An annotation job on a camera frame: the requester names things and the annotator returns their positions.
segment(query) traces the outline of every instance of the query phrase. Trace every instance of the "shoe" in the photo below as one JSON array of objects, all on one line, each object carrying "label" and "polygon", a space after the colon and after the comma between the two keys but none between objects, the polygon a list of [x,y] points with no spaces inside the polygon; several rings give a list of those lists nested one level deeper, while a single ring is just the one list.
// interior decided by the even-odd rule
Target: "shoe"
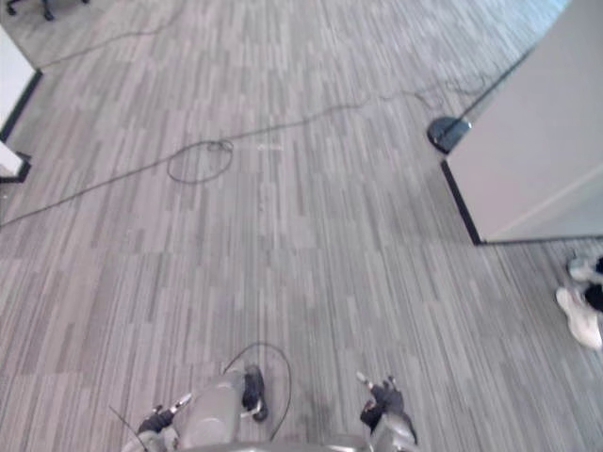
[{"label": "shoe", "polygon": [[560,287],[555,293],[557,303],[567,315],[567,325],[578,342],[588,348],[603,347],[597,321],[598,311],[591,308],[581,293]]},{"label": "shoe", "polygon": [[576,257],[567,263],[567,271],[579,283],[603,283],[603,273],[596,271],[596,261],[591,259]]}]

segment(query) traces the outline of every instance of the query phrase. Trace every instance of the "black cable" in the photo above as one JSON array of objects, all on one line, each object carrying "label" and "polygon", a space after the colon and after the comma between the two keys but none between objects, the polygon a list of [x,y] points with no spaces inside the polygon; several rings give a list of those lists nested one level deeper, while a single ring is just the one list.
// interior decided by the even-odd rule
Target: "black cable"
[{"label": "black cable", "polygon": [[[441,103],[438,105],[430,104],[429,100],[426,97],[426,93],[433,91],[434,89],[442,86],[443,84],[445,86],[447,83],[451,83],[452,81],[455,81],[455,80],[440,81],[440,82],[434,83],[432,85],[429,85],[428,87],[426,87],[424,89],[418,89],[416,91],[401,89],[399,91],[394,92],[393,94],[378,95],[377,98],[383,102],[391,102],[402,96],[410,96],[410,97],[418,99],[418,101],[423,103],[423,105],[426,106],[427,108],[435,109],[435,108],[438,108],[439,106],[441,106]],[[260,136],[260,135],[264,135],[264,134],[267,134],[270,132],[277,132],[277,131],[282,131],[285,129],[306,126],[321,118],[329,117],[336,113],[340,113],[340,112],[344,112],[344,111],[360,110],[360,109],[364,108],[366,105],[368,105],[370,99],[371,99],[370,97],[366,97],[365,100],[356,102],[356,103],[348,103],[348,104],[339,104],[339,105],[329,106],[323,110],[320,110],[318,113],[315,113],[310,116],[302,117],[300,120],[297,120],[297,121],[274,124],[274,125],[270,125],[268,127],[253,129],[253,130],[241,132],[239,134],[231,135],[229,137],[224,137],[224,138],[220,138],[220,139],[201,139],[199,141],[195,141],[186,146],[183,146],[182,148],[179,148],[178,150],[176,150],[176,152],[174,152],[168,156],[159,158],[156,161],[151,162],[147,165],[144,165],[144,166],[136,168],[136,169],[131,169],[123,174],[120,174],[115,177],[111,177],[103,182],[100,182],[93,186],[89,186],[80,191],[76,191],[74,194],[72,194],[66,198],[63,198],[62,200],[59,200],[57,202],[52,202],[39,209],[32,210],[31,212],[27,212],[26,214],[12,218],[8,221],[5,221],[4,223],[0,223],[0,229],[5,228],[18,221],[21,221],[22,219],[34,217],[37,214],[41,214],[42,212],[51,210],[55,207],[58,207],[58,206],[64,204],[65,202],[72,201],[87,193],[90,193],[91,191],[96,190],[97,188],[101,188],[103,186],[109,186],[115,182],[120,181],[121,179],[128,178],[135,174],[140,174],[146,170],[150,170],[151,168],[156,168],[164,163],[168,163],[166,172],[167,172],[168,176],[174,182],[179,183],[179,184],[186,184],[186,185],[190,185],[190,186],[205,184],[207,182],[213,181],[214,179],[220,177],[224,172],[226,172],[232,166],[232,163],[234,160],[234,150],[235,150],[233,141],[243,139],[243,138],[248,138],[248,137]],[[178,157],[182,157],[185,153],[190,152],[194,149],[197,149],[197,152],[198,152],[199,150],[201,150],[203,148],[206,148],[207,151],[211,152],[211,153],[216,153],[216,152],[228,153],[229,154],[228,161],[217,172],[215,172],[214,174],[210,174],[209,176],[204,177],[203,179],[189,180],[189,179],[178,177],[173,174],[173,172],[171,171],[171,164],[172,164],[173,160],[175,160]]]},{"label": "black cable", "polygon": [[134,431],[134,429],[132,428],[132,426],[130,426],[130,424],[128,424],[128,421],[126,421],[123,416],[121,414],[119,414],[112,406],[109,405],[109,409],[113,411],[113,414],[115,414],[120,421],[122,421],[122,423],[128,427],[128,429],[134,433],[134,436],[136,436],[136,439],[139,440],[140,445],[142,446],[142,450],[144,450],[144,452],[149,452],[149,449],[147,449],[147,446],[144,445],[144,443],[142,442],[142,440],[140,439],[139,435]]},{"label": "black cable", "polygon": [[79,50],[77,52],[74,52],[72,54],[68,54],[66,56],[62,56],[55,60],[44,63],[40,66],[40,69],[47,69],[47,68],[50,68],[51,66],[55,66],[59,63],[67,61],[69,59],[73,59],[76,57],[81,57],[85,54],[89,54],[90,52],[94,52],[95,50],[101,49],[101,48],[109,45],[110,43],[115,42],[116,40],[124,40],[126,38],[137,38],[137,37],[143,37],[143,36],[157,35],[160,32],[162,32],[163,30],[165,30],[166,28],[169,28],[170,26],[172,26],[176,22],[176,19],[178,19],[182,15],[184,10],[185,10],[185,4],[183,1],[182,6],[175,13],[172,14],[172,16],[169,18],[169,20],[167,22],[165,22],[164,24],[158,26],[157,28],[154,28],[152,30],[128,31],[126,33],[121,33],[121,34],[116,35],[107,40],[98,42],[90,47],[86,47],[86,48]]},{"label": "black cable", "polygon": [[490,94],[492,91],[494,91],[496,88],[498,88],[498,85],[500,85],[509,75],[511,75],[511,73],[513,73],[513,71],[515,69],[517,69],[519,67],[519,65],[521,65],[521,63],[523,63],[525,61],[525,59],[531,54],[532,50],[534,50],[535,47],[536,47],[535,45],[530,47],[530,49],[528,49],[524,55],[522,55],[513,65],[511,65],[510,68],[508,68],[504,73],[502,73],[498,77],[498,79],[492,85],[490,85],[490,87],[486,91],[484,91],[481,94],[481,96],[479,96],[465,110],[463,110],[463,113],[461,113],[459,115],[459,117],[456,119],[456,121],[451,122],[450,125],[440,133],[440,135],[435,137],[435,141],[437,142],[442,137],[444,137],[448,132],[450,132],[450,130],[452,130],[454,127],[456,127],[457,124],[459,122],[461,122],[463,120],[463,118],[466,115],[468,115],[476,106],[481,104],[481,102],[488,96],[488,94]]},{"label": "black cable", "polygon": [[272,430],[270,436],[269,436],[269,440],[273,441],[274,437],[276,436],[276,434],[278,433],[279,429],[281,428],[281,425],[283,424],[283,422],[285,421],[285,418],[287,416],[287,414],[289,413],[289,408],[291,407],[291,393],[292,393],[292,386],[293,386],[293,375],[291,373],[291,363],[289,362],[289,359],[286,357],[285,353],[283,352],[283,350],[280,347],[275,346],[274,344],[271,344],[270,342],[264,342],[264,341],[257,341],[257,342],[253,342],[251,344],[249,344],[248,346],[246,346],[245,348],[243,348],[241,351],[238,352],[238,354],[235,356],[235,358],[233,358],[231,360],[231,362],[229,362],[228,364],[226,364],[226,367],[224,367],[224,370],[222,371],[222,374],[225,374],[232,366],[234,363],[236,363],[241,356],[243,356],[247,351],[251,350],[252,348],[255,347],[265,347],[265,348],[270,348],[274,351],[276,351],[279,355],[281,355],[281,358],[283,358],[283,361],[286,364],[286,372],[288,375],[288,397],[286,400],[286,405],[285,405],[285,409],[283,410],[283,414],[281,415],[281,418],[279,419],[279,422],[276,424],[276,427]]}]

